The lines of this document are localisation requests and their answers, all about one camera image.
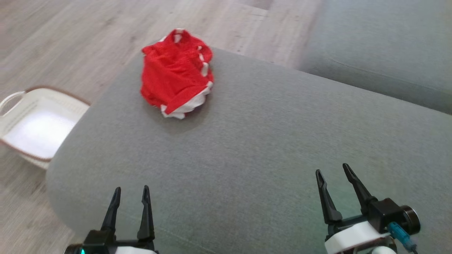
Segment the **red cloth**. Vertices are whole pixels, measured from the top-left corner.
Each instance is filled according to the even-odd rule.
[[[213,75],[208,62],[212,51],[187,31],[175,29],[163,41],[142,51],[145,56],[141,94],[149,104],[162,109],[164,115],[192,111],[194,107],[188,111],[180,108],[190,108],[192,105],[187,102],[200,93],[205,96],[210,92]]]

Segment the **sofa cushion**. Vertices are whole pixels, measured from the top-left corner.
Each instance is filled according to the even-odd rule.
[[[326,0],[301,70],[452,114],[452,1]]]
[[[419,253],[447,252],[452,116],[222,50],[212,66],[212,93],[184,120],[141,97],[142,56],[90,107],[47,172],[70,228],[99,228],[121,186],[117,235],[135,238],[147,184],[163,254],[323,254],[315,170],[349,217],[347,162],[377,198],[416,209]]]

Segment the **wooden floor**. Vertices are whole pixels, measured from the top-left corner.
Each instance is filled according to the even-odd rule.
[[[0,99],[50,85],[95,101],[130,59],[181,27],[208,45],[298,68],[322,0],[0,0]],[[0,253],[62,253],[45,172],[0,147]]]

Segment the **white basket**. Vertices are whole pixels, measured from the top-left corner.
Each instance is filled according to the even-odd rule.
[[[36,87],[6,97],[0,103],[0,111],[18,98],[0,117],[1,140],[24,159],[47,169],[89,103],[64,91]]]

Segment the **teal cable connector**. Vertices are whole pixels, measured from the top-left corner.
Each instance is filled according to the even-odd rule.
[[[403,247],[408,251],[408,253],[413,252],[414,254],[418,254],[416,251],[417,245],[413,243],[410,239],[410,235],[403,230],[403,228],[397,224],[396,222],[391,222],[388,224],[388,232],[391,234],[393,238],[399,240]]]

